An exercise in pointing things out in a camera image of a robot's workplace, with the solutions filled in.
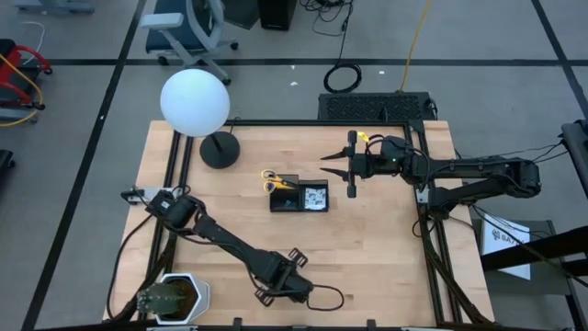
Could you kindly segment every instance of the black lamp base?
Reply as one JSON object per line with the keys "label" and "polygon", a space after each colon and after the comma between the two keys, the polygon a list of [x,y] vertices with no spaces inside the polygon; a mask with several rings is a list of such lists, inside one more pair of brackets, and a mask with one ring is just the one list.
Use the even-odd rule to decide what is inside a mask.
{"label": "black lamp base", "polygon": [[232,166],[239,158],[241,147],[235,136],[218,131],[206,137],[200,145],[200,156],[204,163],[215,169]]}

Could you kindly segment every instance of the black case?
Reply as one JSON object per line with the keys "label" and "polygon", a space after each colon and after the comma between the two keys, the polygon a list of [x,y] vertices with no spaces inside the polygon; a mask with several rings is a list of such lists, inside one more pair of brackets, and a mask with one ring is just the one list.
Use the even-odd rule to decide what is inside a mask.
{"label": "black case", "polygon": [[[299,180],[298,175],[278,175],[288,182],[297,184],[296,189],[275,189],[269,194],[269,210],[272,212],[284,211],[307,211],[307,212],[326,212],[329,211],[329,181],[326,179],[318,180]],[[325,188],[326,203],[322,210],[309,210],[304,208],[305,189],[306,188]]]}
{"label": "black case", "polygon": [[297,0],[257,0],[261,27],[289,30],[297,3]]}

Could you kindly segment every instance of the yellow cable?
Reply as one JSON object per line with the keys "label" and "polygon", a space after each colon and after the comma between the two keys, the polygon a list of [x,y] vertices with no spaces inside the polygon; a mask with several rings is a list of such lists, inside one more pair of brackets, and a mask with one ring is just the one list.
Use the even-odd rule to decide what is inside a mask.
{"label": "yellow cable", "polygon": [[404,77],[402,78],[402,84],[400,91],[404,90],[404,84],[406,84],[406,78],[408,77],[408,68],[411,66],[411,59],[413,57],[414,45],[416,44],[416,40],[419,39],[419,34],[421,33],[421,28],[423,27],[424,18],[429,13],[429,8],[433,0],[427,0],[426,5],[424,6],[423,15],[421,16],[421,20],[419,21],[419,25],[416,28],[416,32],[414,33],[413,44],[411,45],[411,51],[408,53],[408,59],[406,59],[406,65],[404,65]]}
{"label": "yellow cable", "polygon": [[[0,60],[4,61],[6,63],[6,65],[8,65],[12,70],[14,70],[21,77],[23,77],[29,84],[31,84],[35,88],[35,90],[37,90],[37,93],[39,94],[39,104],[43,105],[43,93],[40,91],[40,88],[37,86],[37,84],[35,84],[35,82],[30,80],[30,78],[28,78],[25,74],[21,73],[20,70],[18,70],[14,65],[12,65],[12,63],[9,60],[7,60],[4,56],[2,56],[2,54],[0,54]],[[12,126],[16,126],[18,124],[21,124],[23,122],[26,122],[27,120],[34,118],[35,115],[37,115],[37,112],[38,112],[38,110],[34,109],[33,111],[30,112],[30,115],[26,116],[24,119],[15,120],[10,123],[0,124],[0,128],[12,127]]]}

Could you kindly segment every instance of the scissors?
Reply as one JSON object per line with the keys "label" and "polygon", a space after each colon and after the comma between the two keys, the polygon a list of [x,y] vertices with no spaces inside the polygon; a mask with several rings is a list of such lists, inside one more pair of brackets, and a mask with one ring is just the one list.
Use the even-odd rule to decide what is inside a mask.
{"label": "scissors", "polygon": [[279,177],[274,170],[266,169],[262,171],[261,178],[266,180],[266,183],[264,183],[266,193],[271,193],[276,189],[295,189],[297,186]]}

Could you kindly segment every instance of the black floor stripe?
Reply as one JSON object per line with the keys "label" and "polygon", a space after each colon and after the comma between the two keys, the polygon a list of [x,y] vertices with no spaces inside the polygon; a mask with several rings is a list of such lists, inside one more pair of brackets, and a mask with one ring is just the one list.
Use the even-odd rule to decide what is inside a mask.
{"label": "black floor stripe", "polygon": [[130,45],[135,36],[135,31],[139,25],[139,20],[145,7],[145,2],[146,0],[139,0],[137,7],[135,8],[135,13],[133,15],[132,21],[130,22],[129,30],[127,31],[122,49],[120,50],[116,67],[112,77],[110,78],[110,83],[108,84],[108,88],[104,96],[104,100],[102,101],[102,105],[100,106],[100,110],[98,111],[98,115],[96,116],[96,122],[94,123],[94,128],[90,134],[90,140],[85,148],[82,163],[80,164],[80,168],[78,169],[77,175],[75,177],[72,191],[67,200],[67,204],[65,205],[62,219],[60,220],[59,226],[57,228],[57,233],[53,238],[51,250],[49,251],[49,255],[45,261],[45,266],[43,267],[39,282],[37,283],[37,288],[35,289],[30,306],[28,307],[27,315],[22,325],[23,331],[33,330],[35,328],[35,324],[37,323],[37,319],[39,318],[40,310],[43,306],[45,296],[47,295],[47,290],[51,284],[51,279],[53,278],[55,268],[57,267],[57,262],[59,261],[59,255],[62,252],[65,238],[67,237],[70,225],[72,224],[75,209],[80,200],[82,189],[84,188],[85,179],[87,178],[90,165],[92,164],[92,160],[96,152],[100,134],[102,133],[108,111],[110,110],[112,98],[114,97],[117,90],[120,75],[124,69],[125,60],[127,59],[127,56],[129,56]]}
{"label": "black floor stripe", "polygon": [[[53,59],[52,65],[116,65],[117,60],[110,59]],[[218,65],[333,65],[337,59],[217,59]],[[183,65],[180,60],[170,59],[170,65]],[[405,59],[343,59],[343,63],[359,65],[404,66]],[[569,61],[570,65],[588,66],[588,60]],[[160,66],[155,59],[128,59],[125,65]],[[471,67],[526,67],[526,66],[562,66],[561,60],[477,60],[477,59],[413,59],[411,66],[471,66]]]}
{"label": "black floor stripe", "polygon": [[565,73],[566,78],[568,79],[568,84],[570,84],[571,91],[576,97],[578,105],[580,105],[580,109],[584,114],[584,117],[588,118],[588,100],[586,100],[586,95],[582,90],[582,86],[578,82],[578,78],[576,78],[575,73],[571,69],[571,65],[573,63],[577,63],[575,65],[580,65],[580,63],[585,63],[586,61],[568,61],[568,58],[566,57],[566,54],[563,51],[563,48],[561,47],[560,41],[558,40],[558,37],[555,35],[555,31],[553,30],[551,23],[549,23],[548,16],[547,14],[545,14],[543,6],[539,2],[539,0],[531,0],[531,2],[533,3],[533,7],[535,8],[535,10],[537,11],[537,15],[539,16],[539,20],[541,21],[541,25],[543,25],[545,33],[548,35],[551,47],[553,47],[553,51],[556,53],[556,55],[558,56],[558,60],[560,60],[561,62],[561,67],[563,68],[563,72]]}

